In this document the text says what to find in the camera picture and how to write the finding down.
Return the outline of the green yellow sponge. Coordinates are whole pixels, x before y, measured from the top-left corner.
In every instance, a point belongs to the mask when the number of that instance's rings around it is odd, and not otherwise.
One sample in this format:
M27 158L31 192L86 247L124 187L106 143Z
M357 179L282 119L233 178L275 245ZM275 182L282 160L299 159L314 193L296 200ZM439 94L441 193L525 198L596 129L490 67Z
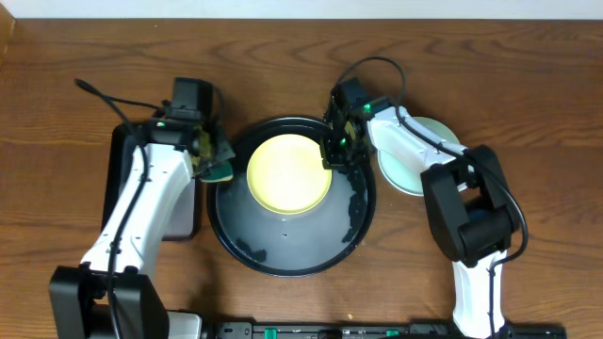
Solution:
M234 170L231 163L224 161L204 169L199 175L199 180L205 183L219 183L230 181L233 177Z

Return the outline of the black rectangular tray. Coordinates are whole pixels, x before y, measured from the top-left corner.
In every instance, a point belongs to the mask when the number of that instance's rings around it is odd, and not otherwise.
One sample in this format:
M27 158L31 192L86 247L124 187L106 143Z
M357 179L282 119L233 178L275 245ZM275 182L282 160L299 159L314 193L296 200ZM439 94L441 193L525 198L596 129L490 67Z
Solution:
M137 144L124 124L116 126L111 135L106 194L101 230L105 228L122 194L132 166L132 155ZM163 241L191 239L199 230L197 207L203 200L198 197L200 184L191 180L174 206Z

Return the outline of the black round tray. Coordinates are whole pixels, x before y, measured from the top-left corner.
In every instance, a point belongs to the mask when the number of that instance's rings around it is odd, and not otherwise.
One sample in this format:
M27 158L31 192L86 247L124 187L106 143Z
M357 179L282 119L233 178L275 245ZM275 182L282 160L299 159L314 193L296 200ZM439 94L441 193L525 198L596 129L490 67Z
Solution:
M335 171L326 197L295 215L271 212L247 183L250 158L263 142L285 134L319 141L329 131L317 119L282 117L259 122L235 138L235 176L208 185L207 215L220 243L245 266L273 276L312 275L344 260L363 240L377 201L368 163Z

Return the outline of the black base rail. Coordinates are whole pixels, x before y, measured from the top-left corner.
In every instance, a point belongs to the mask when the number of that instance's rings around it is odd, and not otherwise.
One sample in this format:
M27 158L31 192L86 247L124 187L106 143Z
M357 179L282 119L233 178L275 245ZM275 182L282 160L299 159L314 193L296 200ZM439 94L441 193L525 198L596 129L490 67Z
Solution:
M202 339L447 339L464 338L455 325L445 323L401 326L339 326L220 322L207 325Z

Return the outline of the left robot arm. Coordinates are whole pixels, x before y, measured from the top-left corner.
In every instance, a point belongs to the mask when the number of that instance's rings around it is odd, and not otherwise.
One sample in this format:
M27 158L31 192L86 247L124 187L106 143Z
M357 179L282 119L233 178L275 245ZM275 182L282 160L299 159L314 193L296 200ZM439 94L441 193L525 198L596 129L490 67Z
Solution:
M183 194L197 182L234 176L235 154L212 113L220 90L201 79L177 77L172 97L142 123L119 109L120 99L90 83L122 120L136 146L122 193L101 234L79 266L58 266L49 283L61 338L200 338L203 320L165 308L153 285L160 245L175 213L193 210Z

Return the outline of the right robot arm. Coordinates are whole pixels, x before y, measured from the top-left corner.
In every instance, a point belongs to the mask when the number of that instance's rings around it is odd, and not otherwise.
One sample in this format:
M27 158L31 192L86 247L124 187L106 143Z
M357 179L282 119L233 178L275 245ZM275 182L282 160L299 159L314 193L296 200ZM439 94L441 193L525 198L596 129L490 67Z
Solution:
M357 78L331 90L319 142L329 170L394 157L420 179L432 238L453 264L453 323L467 338L498 338L505 326L500 270L522 222L494 152L438 136L400 104L374 98Z

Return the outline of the mint plate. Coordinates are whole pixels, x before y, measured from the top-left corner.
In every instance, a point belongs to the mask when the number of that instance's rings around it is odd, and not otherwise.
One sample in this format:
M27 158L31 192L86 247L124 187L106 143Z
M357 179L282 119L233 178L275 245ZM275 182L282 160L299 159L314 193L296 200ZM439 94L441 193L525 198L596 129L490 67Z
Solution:
M455 143L460 142L455 134L440 121L426 117L415 117L415 120L439 137ZM388 153L377 151L377 159L383 177L391 186L407 195L423 196L419 174L413 173Z

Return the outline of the yellow plate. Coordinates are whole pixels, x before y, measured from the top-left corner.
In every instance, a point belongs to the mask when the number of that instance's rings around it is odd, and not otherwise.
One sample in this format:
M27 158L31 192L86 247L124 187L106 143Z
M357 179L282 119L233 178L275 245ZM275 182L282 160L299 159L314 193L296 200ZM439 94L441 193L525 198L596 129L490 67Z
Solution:
M318 143L310 137L283 134L262 142L253 151L246 179L255 200L282 215L295 215L317 206L327 195L332 172L322 166Z

